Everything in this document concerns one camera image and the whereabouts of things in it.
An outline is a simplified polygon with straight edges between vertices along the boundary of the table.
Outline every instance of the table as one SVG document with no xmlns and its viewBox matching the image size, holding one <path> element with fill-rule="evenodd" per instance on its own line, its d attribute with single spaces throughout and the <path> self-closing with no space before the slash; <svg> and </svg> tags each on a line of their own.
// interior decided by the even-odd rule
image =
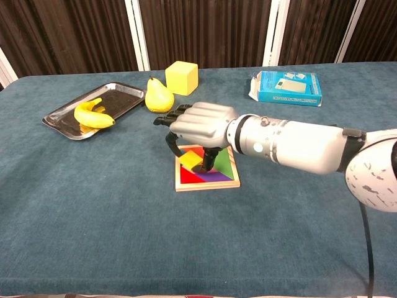
<svg viewBox="0 0 397 298">
<path fill-rule="evenodd" d="M 396 127 L 397 63 L 280 66 L 314 71 L 322 107 L 248 97 L 263 68 L 199 71 L 176 104 L 366 131 Z M 174 190 L 166 127 L 139 107 L 85 141 L 42 124 L 57 107 L 109 81 L 145 88 L 164 71 L 21 78 L 0 92 L 0 295 L 365 294 L 359 205 L 327 176 L 235 154 L 241 187 Z M 397 215 L 368 210 L 375 294 L 397 295 Z"/>
</svg>

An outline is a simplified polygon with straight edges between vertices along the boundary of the blue box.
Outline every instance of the blue box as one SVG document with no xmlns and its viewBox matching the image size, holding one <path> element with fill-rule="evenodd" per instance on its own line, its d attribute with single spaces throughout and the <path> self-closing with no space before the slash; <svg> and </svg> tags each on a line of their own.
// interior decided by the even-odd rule
<svg viewBox="0 0 397 298">
<path fill-rule="evenodd" d="M 320 107 L 323 95 L 316 73 L 261 71 L 251 80 L 249 96 L 259 102 Z"/>
</svg>

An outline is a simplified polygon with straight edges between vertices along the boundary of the metal tray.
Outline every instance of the metal tray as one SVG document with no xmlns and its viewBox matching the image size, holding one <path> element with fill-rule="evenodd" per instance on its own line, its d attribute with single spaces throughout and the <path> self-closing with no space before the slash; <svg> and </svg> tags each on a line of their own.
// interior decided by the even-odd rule
<svg viewBox="0 0 397 298">
<path fill-rule="evenodd" d="M 105 113 L 117 119 L 142 103 L 145 100 L 145 91 L 118 82 L 107 83 L 49 113 L 43 118 L 43 123 L 71 140 L 89 138 L 100 129 L 81 125 L 74 118 L 74 108 L 82 102 L 98 97 L 102 98 L 102 102 L 98 106 L 105 107 Z"/>
</svg>

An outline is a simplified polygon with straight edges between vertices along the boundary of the pear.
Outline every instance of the pear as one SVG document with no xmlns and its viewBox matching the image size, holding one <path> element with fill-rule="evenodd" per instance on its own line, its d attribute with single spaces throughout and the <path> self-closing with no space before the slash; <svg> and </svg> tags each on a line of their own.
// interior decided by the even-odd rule
<svg viewBox="0 0 397 298">
<path fill-rule="evenodd" d="M 166 113 L 174 105 L 174 94 L 158 79 L 150 77 L 145 96 L 145 104 L 151 112 Z"/>
</svg>

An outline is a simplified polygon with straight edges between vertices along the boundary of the yellow foam block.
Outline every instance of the yellow foam block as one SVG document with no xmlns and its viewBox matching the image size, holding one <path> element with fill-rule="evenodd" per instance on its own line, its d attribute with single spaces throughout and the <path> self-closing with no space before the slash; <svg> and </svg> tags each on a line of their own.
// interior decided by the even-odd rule
<svg viewBox="0 0 397 298">
<path fill-rule="evenodd" d="M 194 167 L 200 164 L 203 161 L 201 157 L 198 156 L 198 154 L 194 153 L 193 151 L 188 151 L 185 154 L 183 154 L 179 158 L 179 162 L 187 168 L 189 171 Z"/>
<path fill-rule="evenodd" d="M 175 61 L 166 69 L 167 88 L 175 94 L 189 95 L 199 85 L 199 66 Z"/>
</svg>

